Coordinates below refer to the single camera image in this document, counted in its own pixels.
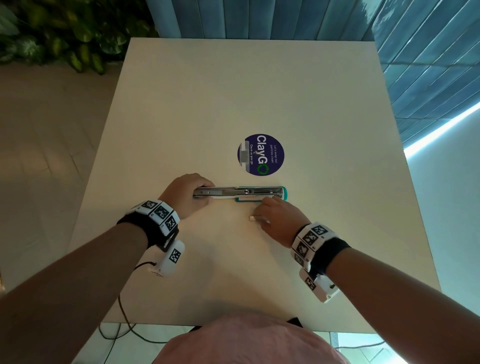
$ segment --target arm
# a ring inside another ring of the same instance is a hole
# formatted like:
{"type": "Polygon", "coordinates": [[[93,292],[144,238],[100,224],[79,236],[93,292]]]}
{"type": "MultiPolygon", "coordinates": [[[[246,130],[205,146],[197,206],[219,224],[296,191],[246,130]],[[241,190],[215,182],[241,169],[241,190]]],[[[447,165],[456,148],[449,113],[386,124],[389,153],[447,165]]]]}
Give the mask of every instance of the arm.
{"type": "MultiPolygon", "coordinates": [[[[159,199],[186,218],[207,205],[193,190],[213,184],[177,178],[159,199]]],[[[15,288],[0,300],[2,363],[71,363],[107,314],[147,248],[144,231],[119,224],[15,288]]]]}
{"type": "MultiPolygon", "coordinates": [[[[290,248],[310,224],[295,206],[266,198],[254,212],[262,229],[290,248]]],[[[409,363],[473,363],[480,357],[480,317],[442,293],[353,248],[328,265],[329,279],[409,363]]]]}

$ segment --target light strip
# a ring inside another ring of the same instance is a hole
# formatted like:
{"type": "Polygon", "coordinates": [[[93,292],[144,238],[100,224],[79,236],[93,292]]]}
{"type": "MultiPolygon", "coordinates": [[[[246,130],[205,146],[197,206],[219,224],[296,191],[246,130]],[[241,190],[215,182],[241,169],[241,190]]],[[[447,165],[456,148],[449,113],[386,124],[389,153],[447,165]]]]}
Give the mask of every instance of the light strip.
{"type": "Polygon", "coordinates": [[[461,122],[463,119],[465,119],[468,115],[476,112],[478,109],[480,109],[480,102],[468,110],[462,112],[460,115],[455,116],[452,120],[448,121],[446,124],[442,125],[440,128],[435,129],[433,132],[430,134],[424,136],[420,140],[416,141],[413,143],[411,146],[408,148],[405,148],[403,151],[405,153],[405,157],[410,158],[412,155],[417,153],[419,150],[423,149],[425,146],[433,142],[434,140],[438,139],[442,134],[453,128],[455,125],[457,125],[459,122],[461,122]]]}

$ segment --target purple circular sticker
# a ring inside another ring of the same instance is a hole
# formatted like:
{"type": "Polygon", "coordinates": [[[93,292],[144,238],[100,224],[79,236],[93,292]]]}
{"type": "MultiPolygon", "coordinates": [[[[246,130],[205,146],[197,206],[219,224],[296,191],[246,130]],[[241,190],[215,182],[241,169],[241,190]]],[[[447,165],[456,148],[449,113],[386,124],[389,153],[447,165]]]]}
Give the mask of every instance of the purple circular sticker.
{"type": "Polygon", "coordinates": [[[285,154],[282,145],[274,137],[254,134],[240,144],[237,158],[248,173],[269,176],[280,169],[285,154]]]}

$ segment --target white table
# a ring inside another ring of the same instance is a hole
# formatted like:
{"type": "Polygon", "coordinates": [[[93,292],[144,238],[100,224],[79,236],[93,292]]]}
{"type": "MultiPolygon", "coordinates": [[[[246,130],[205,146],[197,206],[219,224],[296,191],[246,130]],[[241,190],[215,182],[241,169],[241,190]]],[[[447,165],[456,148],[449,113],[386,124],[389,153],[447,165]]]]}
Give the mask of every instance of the white table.
{"type": "MultiPolygon", "coordinates": [[[[373,43],[132,39],[71,250],[191,172],[222,186],[286,186],[312,220],[439,288],[373,43]],[[285,150],[274,174],[239,166],[240,142],[256,133],[285,150]]],[[[129,319],[202,325],[244,310],[372,332],[343,294],[315,298],[288,250],[248,221],[254,207],[217,200],[182,221],[176,274],[135,271],[122,291],[129,319]]],[[[116,304],[105,320],[123,321],[116,304]]]]}

